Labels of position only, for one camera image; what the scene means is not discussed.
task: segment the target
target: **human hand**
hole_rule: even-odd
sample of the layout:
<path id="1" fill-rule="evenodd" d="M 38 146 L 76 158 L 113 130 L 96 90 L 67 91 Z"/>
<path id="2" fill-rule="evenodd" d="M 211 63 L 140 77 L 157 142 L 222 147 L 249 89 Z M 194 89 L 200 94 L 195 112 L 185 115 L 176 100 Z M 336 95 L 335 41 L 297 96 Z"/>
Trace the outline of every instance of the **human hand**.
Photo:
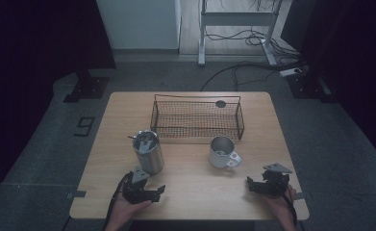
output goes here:
<path id="1" fill-rule="evenodd" d="M 293 189 L 291 185 L 288 185 L 285 195 L 287 196 L 289 201 L 293 203 L 293 198 L 296 195 L 296 190 Z M 274 217 L 280 221 L 283 230 L 296 230 L 289 205 L 280 195 L 274 197 L 271 195 L 261 194 L 261 198 L 268 205 L 268 208 L 274 215 Z"/>
<path id="2" fill-rule="evenodd" d="M 118 231 L 125 223 L 128 222 L 128 220 L 131 219 L 134 213 L 148 207 L 151 204 L 152 201 L 150 200 L 140 202 L 139 204 L 131 204 L 122 196 L 122 192 L 120 192 L 115 199 L 115 203 L 113 204 L 110 219 L 105 230 Z"/>

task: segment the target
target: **metal wire basket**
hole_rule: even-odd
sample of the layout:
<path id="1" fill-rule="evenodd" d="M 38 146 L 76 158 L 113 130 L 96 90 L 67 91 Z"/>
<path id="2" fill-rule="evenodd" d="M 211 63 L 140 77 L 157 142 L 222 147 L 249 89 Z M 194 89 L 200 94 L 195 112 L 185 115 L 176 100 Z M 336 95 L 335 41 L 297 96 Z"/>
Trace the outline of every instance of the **metal wire basket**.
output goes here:
<path id="1" fill-rule="evenodd" d="M 241 140 L 244 121 L 240 96 L 176 96 L 155 94 L 151 130 L 160 138 Z"/>

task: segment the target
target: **mug handle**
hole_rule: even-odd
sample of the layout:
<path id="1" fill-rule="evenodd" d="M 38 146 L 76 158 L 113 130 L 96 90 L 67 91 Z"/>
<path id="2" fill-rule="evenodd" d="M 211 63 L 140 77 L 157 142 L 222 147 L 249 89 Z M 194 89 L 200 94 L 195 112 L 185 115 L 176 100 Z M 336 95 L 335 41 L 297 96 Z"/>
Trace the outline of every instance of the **mug handle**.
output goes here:
<path id="1" fill-rule="evenodd" d="M 228 167 L 237 167 L 239 164 L 241 164 L 241 158 L 237 152 L 232 152 L 229 157 L 230 161 L 227 163 Z"/>

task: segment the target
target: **metal mug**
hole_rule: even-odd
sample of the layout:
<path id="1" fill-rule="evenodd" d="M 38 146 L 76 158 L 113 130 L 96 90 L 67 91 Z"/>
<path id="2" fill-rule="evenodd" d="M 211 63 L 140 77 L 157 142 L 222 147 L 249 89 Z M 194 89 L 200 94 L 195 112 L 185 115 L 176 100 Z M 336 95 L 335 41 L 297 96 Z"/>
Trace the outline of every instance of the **metal mug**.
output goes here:
<path id="1" fill-rule="evenodd" d="M 235 151 L 235 144 L 228 137 L 212 139 L 210 161 L 214 167 L 237 167 L 241 164 L 241 158 Z"/>
<path id="2" fill-rule="evenodd" d="M 142 170 L 149 174 L 156 174 L 163 169 L 160 139 L 155 132 L 139 131 L 132 142 Z"/>

